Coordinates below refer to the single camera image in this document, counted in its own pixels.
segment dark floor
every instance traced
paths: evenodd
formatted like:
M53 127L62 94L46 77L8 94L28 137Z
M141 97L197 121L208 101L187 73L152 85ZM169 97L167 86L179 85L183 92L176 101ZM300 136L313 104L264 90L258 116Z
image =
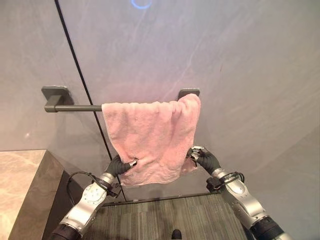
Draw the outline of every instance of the dark floor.
M246 240L222 196L204 195L102 208L85 240Z

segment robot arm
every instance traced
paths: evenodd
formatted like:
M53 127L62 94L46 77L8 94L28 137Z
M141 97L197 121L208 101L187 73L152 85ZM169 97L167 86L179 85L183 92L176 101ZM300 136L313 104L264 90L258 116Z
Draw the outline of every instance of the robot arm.
M94 182L87 186L80 201L64 216L58 227L53 231L50 240L80 240L97 211L111 190L115 177L125 173L137 164L137 161L122 163L117 155L109 164L106 171Z
M192 147L188 156L219 181L215 188L221 190L223 199L231 206L235 216L257 240L293 240L249 193L243 183L244 178L243 182L239 179L241 173L229 173L221 168L217 158L202 146Z

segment pink towel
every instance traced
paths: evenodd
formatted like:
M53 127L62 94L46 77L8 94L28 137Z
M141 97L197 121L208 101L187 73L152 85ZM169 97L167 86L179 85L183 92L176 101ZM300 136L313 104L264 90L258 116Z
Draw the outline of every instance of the pink towel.
M103 104L109 139L121 160L137 159L120 176L121 184L167 184L194 170L186 154L194 142L200 106L195 94L162 103Z

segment black vertical line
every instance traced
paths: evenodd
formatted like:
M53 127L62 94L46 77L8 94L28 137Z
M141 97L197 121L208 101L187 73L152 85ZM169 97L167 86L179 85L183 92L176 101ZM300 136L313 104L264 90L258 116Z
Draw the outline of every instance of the black vertical line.
M76 56L76 52L75 52L74 46L73 46L73 44L72 44L72 42L71 42L71 39L70 39L70 35L69 35L68 29L67 29L67 26L66 26L66 22L65 22L64 16L63 16L62 11L61 11L61 7L60 7L60 4L59 4L59 0L54 0L54 2L55 2L55 6L56 6L56 9L57 9L58 14L59 14L59 17L60 17L60 21L61 21L61 24L62 24L62 27L63 27L63 30L64 30L65 37L66 37L66 39L67 39L67 41L68 41L69 48L70 48L70 51L71 51L71 53L72 53L72 57L73 57L73 60L74 60L76 69L78 70L78 73L79 73L79 75L80 75L81 82L82 82L82 85L83 85L83 87L84 87L85 93L86 93L86 95L87 95L87 97L88 97L88 99L89 99L90 105L93 105L93 102L92 102L92 100L91 100L91 97L90 97L90 94L89 94L89 91L88 91L88 88L87 88L87 85L86 85L86 82L85 82L85 78L84 78L84 76L83 76L83 74L82 74L82 71L81 71L81 68L80 68L80 65L79 65L77 56ZM101 136L102 136L102 139L103 139L105 148L106 148L106 150L107 150L107 152L108 152L108 155L109 155L109 158L110 158L110 161L111 161L111 160L112 160L112 156L111 156L109 147L108 147L108 145L107 145L107 141L106 141L104 132L102 131L102 128L101 128L101 125L100 125L100 122L99 122L97 113L94 111L93 114L94 114L94 118L95 118L95 120L96 120L96 123L98 124L99 130L100 130L100 134L101 134ZM121 187L121 191L122 191L124 200L127 201L126 196L125 196L125 193L124 193L124 190L123 190L121 184L120 184L120 187Z

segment towel bar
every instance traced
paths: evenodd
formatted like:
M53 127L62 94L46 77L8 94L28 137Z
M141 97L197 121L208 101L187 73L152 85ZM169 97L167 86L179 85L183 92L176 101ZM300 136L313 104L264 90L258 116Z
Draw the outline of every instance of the towel bar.
M44 86L41 89L47 102L44 110L47 113L57 112L102 112L101 105L74 105L68 88L65 86ZM200 95L197 88L184 88L179 91L178 100L187 94Z

